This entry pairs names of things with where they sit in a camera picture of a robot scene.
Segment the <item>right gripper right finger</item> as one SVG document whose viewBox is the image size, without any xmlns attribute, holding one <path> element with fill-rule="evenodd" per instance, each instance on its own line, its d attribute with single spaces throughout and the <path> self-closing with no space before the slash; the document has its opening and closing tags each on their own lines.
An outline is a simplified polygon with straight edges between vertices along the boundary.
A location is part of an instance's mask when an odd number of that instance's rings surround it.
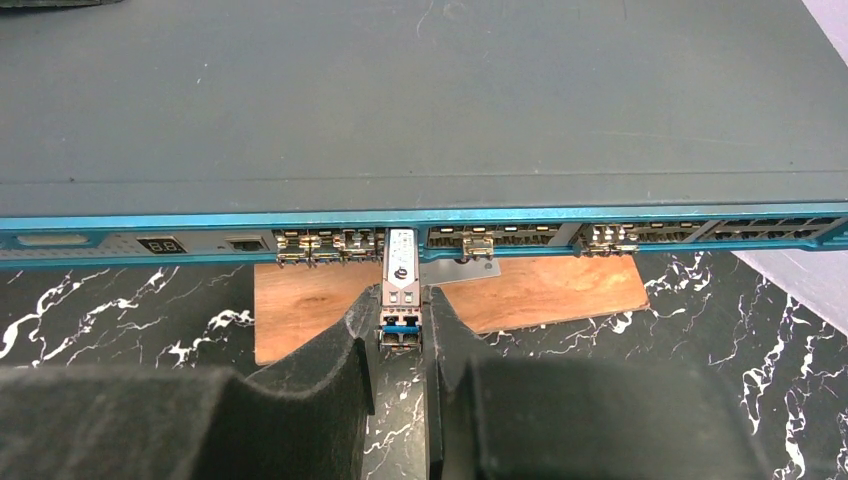
<svg viewBox="0 0 848 480">
<path fill-rule="evenodd" d="M 686 364 L 506 357 L 424 293 L 431 479 L 766 479 L 741 408 Z"/>
</svg>

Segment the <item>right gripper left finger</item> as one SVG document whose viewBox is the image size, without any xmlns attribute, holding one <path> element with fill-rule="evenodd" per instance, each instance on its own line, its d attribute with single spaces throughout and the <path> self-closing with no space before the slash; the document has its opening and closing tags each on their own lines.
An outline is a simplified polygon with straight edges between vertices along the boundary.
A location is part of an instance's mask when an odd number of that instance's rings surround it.
<svg viewBox="0 0 848 480">
<path fill-rule="evenodd" d="M 233 369 L 5 368 L 5 479 L 357 479 L 375 411 L 365 289 L 332 326 Z"/>
</svg>

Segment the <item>silver SFP plug module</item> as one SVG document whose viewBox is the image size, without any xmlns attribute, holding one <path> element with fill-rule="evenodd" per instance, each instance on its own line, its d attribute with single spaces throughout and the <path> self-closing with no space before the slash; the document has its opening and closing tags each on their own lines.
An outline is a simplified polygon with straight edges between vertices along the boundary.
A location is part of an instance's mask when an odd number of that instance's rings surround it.
<svg viewBox="0 0 848 480">
<path fill-rule="evenodd" d="M 417 232 L 392 228 L 386 233 L 377 340 L 381 349 L 421 346 L 421 282 Z"/>
</svg>

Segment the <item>dark teal network switch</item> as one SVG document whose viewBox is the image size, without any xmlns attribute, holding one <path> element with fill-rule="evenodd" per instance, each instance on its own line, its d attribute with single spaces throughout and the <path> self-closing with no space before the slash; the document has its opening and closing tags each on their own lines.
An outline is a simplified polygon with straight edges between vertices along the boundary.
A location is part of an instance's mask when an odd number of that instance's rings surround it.
<svg viewBox="0 0 848 480">
<path fill-rule="evenodd" d="M 1 6 L 1 265 L 847 246 L 800 1 Z"/>
</svg>

